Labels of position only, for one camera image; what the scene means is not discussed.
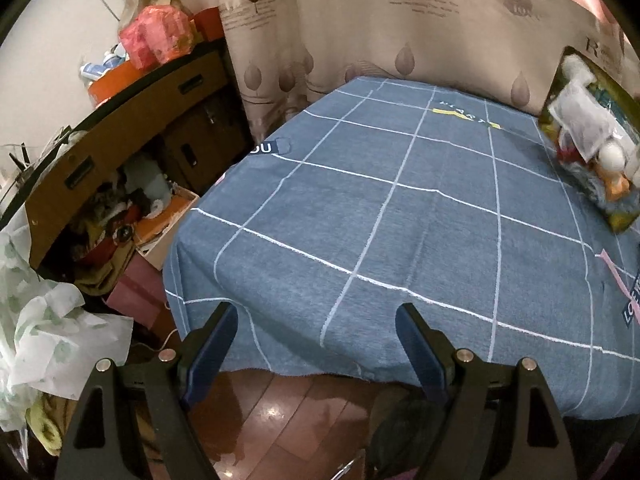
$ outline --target dark blue label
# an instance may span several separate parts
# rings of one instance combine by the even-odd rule
[[[634,286],[631,289],[631,297],[634,298],[638,303],[640,303],[640,283],[638,283],[638,276],[640,276],[640,269],[638,269],[638,273],[636,274],[636,278],[634,280]],[[634,320],[634,308],[631,306],[631,302],[629,301],[626,304],[625,309],[622,311],[622,317],[625,318],[626,327],[629,328],[631,322]]]
[[[251,150],[250,155],[279,155],[278,143],[275,140],[265,140]]]

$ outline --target wooden floor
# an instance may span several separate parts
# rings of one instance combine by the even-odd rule
[[[335,376],[221,373],[190,413],[221,480],[330,480],[363,448],[384,386]],[[168,478],[153,464],[155,480]],[[360,480],[362,461],[342,480]]]

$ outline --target drawer handle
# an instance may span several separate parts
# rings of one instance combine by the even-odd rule
[[[202,77],[202,74],[198,74],[178,86],[178,90],[182,95],[185,95],[187,92],[190,92],[194,88],[200,86],[203,82],[204,78]]]
[[[75,170],[65,179],[65,185],[69,189],[75,188],[82,179],[88,175],[88,173],[95,167],[94,160],[88,156],[83,160]]]

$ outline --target pink ribbon print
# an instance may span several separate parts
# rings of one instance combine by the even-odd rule
[[[616,264],[613,263],[610,256],[607,254],[607,251],[605,251],[604,249],[600,254],[596,254],[596,258],[602,258],[603,261],[607,264],[607,267],[609,267],[609,270],[613,274],[613,277],[616,280],[618,287],[622,291],[622,294],[624,294],[631,302],[631,307],[634,310],[634,317],[636,318],[636,322],[638,323],[638,325],[640,325],[640,306],[638,306],[638,302],[629,293],[628,289],[626,288],[625,282],[623,282],[622,278],[620,278],[618,270],[616,269]]]

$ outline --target blue bedsheet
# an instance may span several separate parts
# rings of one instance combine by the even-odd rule
[[[638,327],[595,257],[631,287],[640,237],[611,234],[534,118],[358,78],[268,141],[188,213],[164,266],[183,337],[238,307],[224,369],[417,383],[394,333],[411,301],[483,359],[534,357],[567,415],[640,412]]]

